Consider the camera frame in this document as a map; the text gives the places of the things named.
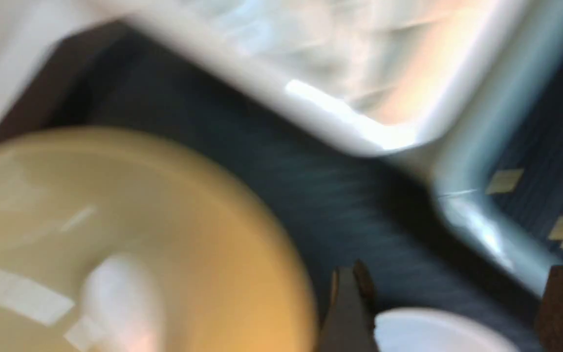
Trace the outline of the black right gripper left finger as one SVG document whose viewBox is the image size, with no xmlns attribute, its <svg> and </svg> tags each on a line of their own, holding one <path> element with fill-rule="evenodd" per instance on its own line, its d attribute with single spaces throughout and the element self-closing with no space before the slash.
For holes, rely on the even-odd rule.
<svg viewBox="0 0 563 352">
<path fill-rule="evenodd" d="M 377 352 L 374 338 L 376 290 L 360 260 L 339 266 L 331 276 L 330 306 L 316 352 Z"/>
</svg>

